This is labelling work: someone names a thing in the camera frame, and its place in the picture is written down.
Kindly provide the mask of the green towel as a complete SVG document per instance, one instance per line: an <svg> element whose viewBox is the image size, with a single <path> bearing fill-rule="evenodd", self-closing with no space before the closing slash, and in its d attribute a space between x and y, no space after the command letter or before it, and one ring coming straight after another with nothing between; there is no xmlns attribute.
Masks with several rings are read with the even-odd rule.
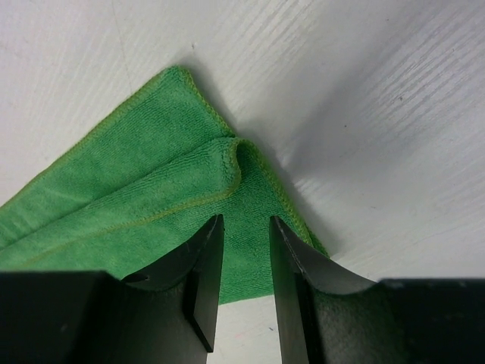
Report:
<svg viewBox="0 0 485 364"><path fill-rule="evenodd" d="M1 268L123 278L213 215L224 217L221 303L272 294L272 216L322 249L257 146L173 66L2 206Z"/></svg>

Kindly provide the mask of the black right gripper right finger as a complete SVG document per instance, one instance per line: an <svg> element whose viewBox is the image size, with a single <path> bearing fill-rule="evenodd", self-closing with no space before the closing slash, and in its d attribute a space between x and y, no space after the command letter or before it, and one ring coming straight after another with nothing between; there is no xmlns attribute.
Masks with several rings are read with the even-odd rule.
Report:
<svg viewBox="0 0 485 364"><path fill-rule="evenodd" d="M284 363L482 363L484 282L368 280L270 219Z"/></svg>

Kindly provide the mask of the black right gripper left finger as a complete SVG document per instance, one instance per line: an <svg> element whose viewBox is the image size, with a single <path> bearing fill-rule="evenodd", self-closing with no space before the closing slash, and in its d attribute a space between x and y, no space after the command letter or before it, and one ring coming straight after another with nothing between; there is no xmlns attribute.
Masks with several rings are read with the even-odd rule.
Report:
<svg viewBox="0 0 485 364"><path fill-rule="evenodd" d="M204 363L214 349L224 219L122 279L1 275L3 363Z"/></svg>

